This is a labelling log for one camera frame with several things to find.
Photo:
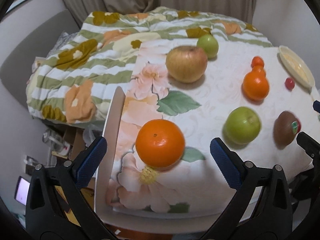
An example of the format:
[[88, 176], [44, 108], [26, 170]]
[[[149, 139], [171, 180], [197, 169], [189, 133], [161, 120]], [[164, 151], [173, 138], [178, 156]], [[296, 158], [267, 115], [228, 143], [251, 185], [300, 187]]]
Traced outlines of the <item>floral white tablecloth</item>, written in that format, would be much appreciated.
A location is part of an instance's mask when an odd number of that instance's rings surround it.
[[[261, 130], [247, 145], [229, 142], [230, 149], [261, 167], [281, 165], [288, 180], [310, 166], [310, 158], [295, 142], [284, 149], [274, 143], [273, 124], [283, 111], [291, 111], [302, 129], [319, 139], [319, 118], [312, 107], [319, 93], [301, 86], [286, 89], [288, 72], [279, 60], [278, 48], [221, 42], [217, 58], [208, 63], [201, 80], [176, 83], [167, 76], [166, 55], [172, 48], [192, 43], [155, 40], [140, 46], [106, 192], [106, 204], [116, 211], [150, 211], [158, 216], [220, 213], [234, 190], [211, 157], [209, 146], [213, 138], [225, 136], [227, 117], [242, 106], [257, 113]], [[182, 160], [165, 171], [146, 167], [136, 152], [137, 133], [152, 119], [174, 122], [185, 137]]]

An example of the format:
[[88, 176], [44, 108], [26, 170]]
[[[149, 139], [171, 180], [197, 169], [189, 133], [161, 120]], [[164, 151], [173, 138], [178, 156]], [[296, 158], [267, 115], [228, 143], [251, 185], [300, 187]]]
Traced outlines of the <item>small green apple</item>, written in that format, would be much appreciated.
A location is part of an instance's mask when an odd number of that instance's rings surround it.
[[210, 34], [201, 36], [196, 44], [198, 47], [202, 48], [209, 59], [213, 59], [217, 56], [219, 51], [219, 44], [216, 38]]

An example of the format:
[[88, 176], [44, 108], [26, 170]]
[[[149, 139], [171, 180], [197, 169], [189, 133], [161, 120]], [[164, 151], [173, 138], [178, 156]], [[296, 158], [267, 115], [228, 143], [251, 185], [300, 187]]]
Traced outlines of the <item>brown kiwi with sticker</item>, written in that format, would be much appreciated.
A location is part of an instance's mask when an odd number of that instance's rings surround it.
[[285, 148], [301, 130], [300, 120], [289, 111], [283, 111], [274, 122], [273, 138], [276, 146]]

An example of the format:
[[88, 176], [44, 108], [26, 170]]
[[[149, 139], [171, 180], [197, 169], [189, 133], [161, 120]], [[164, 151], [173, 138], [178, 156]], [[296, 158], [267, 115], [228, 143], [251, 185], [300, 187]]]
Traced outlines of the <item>striped floral quilt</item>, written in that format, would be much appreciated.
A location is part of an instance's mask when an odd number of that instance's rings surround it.
[[26, 88], [28, 111], [56, 124], [104, 121], [114, 90], [126, 88], [131, 79], [143, 42], [205, 34], [271, 46], [253, 25], [211, 12], [166, 7], [127, 15], [94, 11], [74, 38], [36, 63]]

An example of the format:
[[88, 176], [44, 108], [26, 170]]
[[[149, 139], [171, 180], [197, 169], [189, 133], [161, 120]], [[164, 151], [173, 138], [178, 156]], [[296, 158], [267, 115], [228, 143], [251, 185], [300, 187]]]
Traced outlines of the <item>small mandarin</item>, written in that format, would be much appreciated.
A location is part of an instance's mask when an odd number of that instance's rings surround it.
[[251, 62], [251, 67], [254, 68], [254, 67], [262, 67], [264, 68], [264, 61], [261, 57], [259, 56], [255, 56], [253, 57], [252, 59], [252, 62]]

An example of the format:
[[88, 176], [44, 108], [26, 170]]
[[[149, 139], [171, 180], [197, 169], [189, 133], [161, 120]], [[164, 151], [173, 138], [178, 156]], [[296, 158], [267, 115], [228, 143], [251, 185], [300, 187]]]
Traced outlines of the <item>small red cherry tomato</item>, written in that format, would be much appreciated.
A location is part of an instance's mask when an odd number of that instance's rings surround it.
[[285, 87], [289, 90], [289, 91], [292, 91], [295, 87], [295, 81], [288, 77], [286, 80], [285, 80]]

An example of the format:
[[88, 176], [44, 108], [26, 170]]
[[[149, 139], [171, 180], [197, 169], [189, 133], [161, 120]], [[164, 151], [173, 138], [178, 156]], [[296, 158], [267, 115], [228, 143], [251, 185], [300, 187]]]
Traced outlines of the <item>glowing screen device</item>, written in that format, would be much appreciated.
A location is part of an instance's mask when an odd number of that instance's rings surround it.
[[14, 198], [19, 203], [26, 206], [30, 183], [22, 176], [19, 176], [16, 184]]

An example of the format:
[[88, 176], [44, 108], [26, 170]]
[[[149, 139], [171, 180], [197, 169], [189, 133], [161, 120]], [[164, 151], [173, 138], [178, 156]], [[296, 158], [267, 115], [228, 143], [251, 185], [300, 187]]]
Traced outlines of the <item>large orange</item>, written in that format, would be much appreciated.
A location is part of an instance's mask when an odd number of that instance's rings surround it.
[[262, 101], [268, 96], [270, 85], [263, 67], [255, 66], [245, 75], [242, 90], [253, 101]]
[[181, 159], [185, 149], [185, 138], [175, 123], [154, 119], [142, 126], [135, 147], [141, 161], [146, 165], [167, 168]]

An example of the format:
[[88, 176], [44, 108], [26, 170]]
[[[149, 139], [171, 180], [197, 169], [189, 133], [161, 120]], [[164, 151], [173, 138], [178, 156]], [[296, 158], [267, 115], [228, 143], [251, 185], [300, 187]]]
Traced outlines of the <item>grey sofa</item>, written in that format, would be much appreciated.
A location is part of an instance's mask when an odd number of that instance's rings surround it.
[[63, 32], [72, 34], [79, 30], [71, 13], [64, 10], [32, 31], [1, 65], [1, 82], [24, 108], [27, 108], [25, 89], [35, 57], [47, 56]]

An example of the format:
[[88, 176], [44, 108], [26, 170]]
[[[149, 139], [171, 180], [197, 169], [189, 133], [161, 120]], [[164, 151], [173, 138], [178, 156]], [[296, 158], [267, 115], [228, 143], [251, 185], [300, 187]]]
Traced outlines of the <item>cream oval plate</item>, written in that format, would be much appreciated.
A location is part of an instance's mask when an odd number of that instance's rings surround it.
[[315, 78], [306, 63], [287, 46], [279, 46], [279, 57], [289, 74], [305, 89], [312, 91]]

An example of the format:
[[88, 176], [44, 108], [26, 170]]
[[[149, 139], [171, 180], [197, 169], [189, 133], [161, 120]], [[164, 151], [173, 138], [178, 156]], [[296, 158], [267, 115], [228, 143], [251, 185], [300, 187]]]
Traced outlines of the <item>large yellow-red apple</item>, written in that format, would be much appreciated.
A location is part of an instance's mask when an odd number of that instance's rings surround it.
[[193, 83], [205, 73], [208, 57], [202, 48], [178, 46], [167, 53], [165, 65], [169, 75], [181, 83]]

